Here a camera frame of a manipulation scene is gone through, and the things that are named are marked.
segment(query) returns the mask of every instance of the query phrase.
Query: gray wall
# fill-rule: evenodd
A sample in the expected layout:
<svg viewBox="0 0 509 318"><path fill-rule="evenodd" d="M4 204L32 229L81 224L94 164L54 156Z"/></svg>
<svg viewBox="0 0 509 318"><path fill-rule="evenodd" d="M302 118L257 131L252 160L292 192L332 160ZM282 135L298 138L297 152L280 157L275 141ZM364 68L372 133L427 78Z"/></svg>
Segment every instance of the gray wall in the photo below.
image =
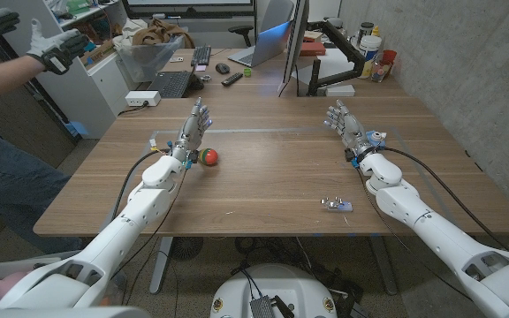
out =
<svg viewBox="0 0 509 318"><path fill-rule="evenodd" d="M349 34L363 21L379 25L384 48L398 51L398 83L509 198L509 1L344 0L340 18ZM414 307L424 294L402 297L410 316L429 315Z"/></svg>

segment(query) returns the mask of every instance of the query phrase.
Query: red object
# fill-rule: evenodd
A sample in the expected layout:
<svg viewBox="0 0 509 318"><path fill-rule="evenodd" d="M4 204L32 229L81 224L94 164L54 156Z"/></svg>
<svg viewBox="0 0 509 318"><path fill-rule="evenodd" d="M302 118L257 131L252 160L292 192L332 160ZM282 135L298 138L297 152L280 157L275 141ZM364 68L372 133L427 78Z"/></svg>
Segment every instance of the red object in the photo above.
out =
<svg viewBox="0 0 509 318"><path fill-rule="evenodd" d="M303 42L301 44L301 57L314 57L325 55L325 47L321 42Z"/></svg>
<svg viewBox="0 0 509 318"><path fill-rule="evenodd" d="M202 151L200 151L198 160L200 163L203 163L205 165L213 165L217 163L217 158L219 156L217 155L217 152L213 150L212 148L205 148Z"/></svg>
<svg viewBox="0 0 509 318"><path fill-rule="evenodd" d="M396 53L396 51L393 51L391 49L385 49L382 54L382 59L394 63L397 54L398 53Z"/></svg>

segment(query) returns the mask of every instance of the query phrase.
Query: monitor arm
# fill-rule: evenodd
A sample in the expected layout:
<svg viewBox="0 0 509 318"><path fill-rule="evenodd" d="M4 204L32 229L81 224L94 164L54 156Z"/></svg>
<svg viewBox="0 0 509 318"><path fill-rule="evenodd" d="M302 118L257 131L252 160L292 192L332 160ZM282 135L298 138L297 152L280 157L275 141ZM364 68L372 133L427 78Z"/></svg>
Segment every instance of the monitor arm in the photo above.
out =
<svg viewBox="0 0 509 318"><path fill-rule="evenodd" d="M338 47L346 56L347 62L353 62L354 67L351 71L341 72L319 79L319 69L321 60L316 58L311 71L311 79L309 81L308 96L317 95L317 88L339 83L344 80L354 79L361 76L364 68L364 56L335 28L329 21L308 22L307 30L321 30L329 37L331 42Z"/></svg>
<svg viewBox="0 0 509 318"><path fill-rule="evenodd" d="M353 152L353 165L370 176L366 187L376 196L380 210L414 231L486 316L507 317L509 252L480 244L425 204L402 178L401 169L363 138L362 125L341 101L329 107L325 124L341 135L346 152Z"/></svg>

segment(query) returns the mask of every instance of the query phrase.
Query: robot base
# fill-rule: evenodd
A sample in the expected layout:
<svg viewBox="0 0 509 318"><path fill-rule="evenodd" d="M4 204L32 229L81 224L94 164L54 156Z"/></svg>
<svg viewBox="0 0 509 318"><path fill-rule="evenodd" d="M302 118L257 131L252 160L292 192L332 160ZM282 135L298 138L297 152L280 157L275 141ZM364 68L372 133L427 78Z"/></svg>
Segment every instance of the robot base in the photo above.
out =
<svg viewBox="0 0 509 318"><path fill-rule="evenodd" d="M295 317L337 317L331 294L307 272L284 264L261 264L246 271L260 288L262 296L278 296ZM259 299L255 285L251 285L254 298ZM251 318L250 301L249 281L245 274L239 272L219 287L209 317ZM277 318L283 317L277 307L273 307L272 312Z"/></svg>

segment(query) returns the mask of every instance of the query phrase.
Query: remote control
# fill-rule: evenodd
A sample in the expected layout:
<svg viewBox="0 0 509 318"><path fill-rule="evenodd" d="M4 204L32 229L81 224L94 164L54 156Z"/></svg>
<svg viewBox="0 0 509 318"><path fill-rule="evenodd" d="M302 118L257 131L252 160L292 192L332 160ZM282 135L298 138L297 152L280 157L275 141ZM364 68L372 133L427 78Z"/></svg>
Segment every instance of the remote control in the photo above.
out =
<svg viewBox="0 0 509 318"><path fill-rule="evenodd" d="M225 86L225 87L229 87L232 83L236 82L238 79L240 79L242 77L243 77L243 73L234 73L233 75L231 75L229 77L229 79L222 81L221 84L223 84L223 86Z"/></svg>

